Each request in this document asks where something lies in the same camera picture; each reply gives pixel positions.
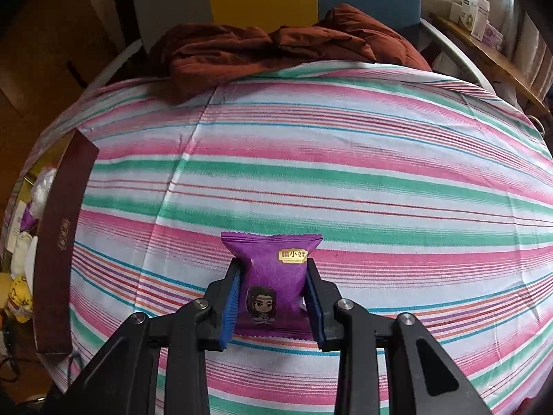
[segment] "cartoon character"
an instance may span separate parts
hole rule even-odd
[[[277,311],[277,293],[270,287],[250,287],[245,305],[256,324],[271,324]]]

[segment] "wooden shelf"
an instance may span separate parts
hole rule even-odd
[[[549,109],[532,92],[530,84],[522,73],[499,51],[480,42],[475,37],[472,37],[469,31],[453,23],[451,20],[433,15],[432,21],[438,29],[452,33],[469,47],[471,51],[485,63],[487,71],[494,75],[493,80],[502,80],[511,83],[518,92],[526,96],[526,98],[537,107],[540,113],[549,114]]]

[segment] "purple snack package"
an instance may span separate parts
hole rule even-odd
[[[21,232],[29,231],[34,225],[34,223],[37,222],[37,219],[33,217],[29,212],[31,203],[32,203],[31,201],[27,203],[25,207],[25,212],[23,212],[23,216],[21,217],[21,226],[19,228]]]
[[[245,268],[235,334],[313,339],[301,298],[308,255],[321,240],[320,234],[221,233],[223,244]]]

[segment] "brown box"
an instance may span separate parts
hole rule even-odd
[[[73,349],[69,320],[71,258],[78,214],[96,156],[98,148],[75,129],[40,157],[19,189],[15,208],[18,201],[29,201],[32,183],[40,170],[48,165],[56,167],[37,230],[32,281],[32,320],[38,353],[70,354]],[[5,271],[9,270],[10,261],[11,254],[5,250]]]

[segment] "wooden floor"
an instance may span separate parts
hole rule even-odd
[[[116,51],[89,0],[27,0],[0,38],[0,213],[39,134],[82,92],[67,70],[72,61],[91,82]],[[31,324],[17,348],[33,357]],[[21,363],[15,384],[2,384],[21,402],[44,393],[51,380],[35,363]],[[7,370],[2,370],[4,377]]]

